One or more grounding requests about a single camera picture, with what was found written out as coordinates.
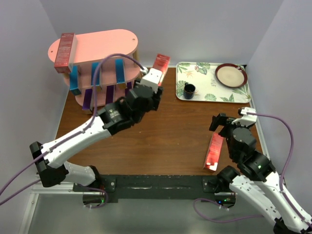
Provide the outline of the red toothpaste box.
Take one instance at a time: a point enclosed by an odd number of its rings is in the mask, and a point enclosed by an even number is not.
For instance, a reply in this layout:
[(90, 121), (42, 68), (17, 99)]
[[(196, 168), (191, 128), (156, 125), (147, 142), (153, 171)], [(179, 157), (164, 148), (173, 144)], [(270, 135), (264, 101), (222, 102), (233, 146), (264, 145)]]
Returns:
[(221, 148), (224, 138), (218, 133), (213, 133), (206, 157), (204, 160), (203, 168), (215, 172), (217, 170), (219, 158), (221, 155)]
[(161, 78), (158, 82), (158, 86), (162, 85), (164, 77), (168, 71), (170, 60), (171, 58), (169, 56), (166, 56), (163, 54), (157, 54), (157, 57), (154, 61), (152, 68), (161, 71)]
[(71, 73), (77, 48), (75, 33), (63, 33), (60, 37), (54, 68), (58, 73)]

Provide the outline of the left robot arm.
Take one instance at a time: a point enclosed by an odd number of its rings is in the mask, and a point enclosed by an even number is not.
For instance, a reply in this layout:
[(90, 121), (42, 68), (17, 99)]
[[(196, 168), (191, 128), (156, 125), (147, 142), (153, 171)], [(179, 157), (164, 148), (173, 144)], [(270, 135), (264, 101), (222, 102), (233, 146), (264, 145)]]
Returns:
[(157, 91), (136, 82), (126, 96), (100, 109), (81, 126), (51, 142), (34, 142), (30, 150), (45, 188), (71, 182), (96, 191), (103, 186), (95, 166), (79, 166), (68, 162), (88, 146), (140, 123), (145, 113), (158, 109), (163, 87)]

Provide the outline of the blue toothpaste box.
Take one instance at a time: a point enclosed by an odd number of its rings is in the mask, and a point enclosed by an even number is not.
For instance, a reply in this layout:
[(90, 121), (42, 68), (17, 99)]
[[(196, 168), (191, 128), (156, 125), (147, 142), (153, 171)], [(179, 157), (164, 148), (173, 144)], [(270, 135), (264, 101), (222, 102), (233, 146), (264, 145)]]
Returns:
[(125, 79), (124, 61), (123, 59), (115, 60), (116, 85), (119, 89), (126, 89), (127, 83)]
[(79, 66), (74, 66), (72, 72), (69, 74), (69, 90), (74, 96), (81, 95), (80, 87), (80, 68)]
[(100, 62), (94, 62), (91, 66), (91, 87), (99, 93), (102, 90), (102, 66)]

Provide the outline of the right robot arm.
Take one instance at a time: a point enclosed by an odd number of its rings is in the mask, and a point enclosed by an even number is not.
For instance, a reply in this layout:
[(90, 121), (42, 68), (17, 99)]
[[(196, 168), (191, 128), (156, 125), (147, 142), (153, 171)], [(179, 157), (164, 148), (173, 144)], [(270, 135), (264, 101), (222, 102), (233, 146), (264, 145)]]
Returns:
[(238, 114), (239, 118), (224, 113), (212, 117), (210, 131), (223, 127), (219, 135), (225, 138), (229, 157), (237, 165), (217, 174), (217, 190), (241, 195), (272, 224), (276, 234), (310, 234), (312, 216), (284, 186), (284, 174), (279, 174), (272, 161), (256, 150), (257, 141), (250, 128), (260, 114), (252, 108), (242, 108)]

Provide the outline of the silver purple toothpaste box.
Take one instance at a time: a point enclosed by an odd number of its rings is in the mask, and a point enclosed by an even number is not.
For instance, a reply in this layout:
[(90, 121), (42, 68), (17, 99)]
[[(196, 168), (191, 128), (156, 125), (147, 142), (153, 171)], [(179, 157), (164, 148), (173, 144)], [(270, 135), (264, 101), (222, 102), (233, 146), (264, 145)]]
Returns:
[(105, 105), (108, 105), (114, 102), (114, 95), (115, 95), (115, 85), (107, 86)]

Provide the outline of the blue toothpaste box front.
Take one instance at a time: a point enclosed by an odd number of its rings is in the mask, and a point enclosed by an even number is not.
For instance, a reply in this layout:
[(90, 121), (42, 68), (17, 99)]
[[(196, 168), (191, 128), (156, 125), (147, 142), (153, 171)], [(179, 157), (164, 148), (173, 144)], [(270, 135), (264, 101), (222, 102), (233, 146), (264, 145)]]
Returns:
[(74, 96), (81, 95), (80, 87), (80, 68), (79, 66), (74, 66), (72, 72), (69, 74), (69, 90)]

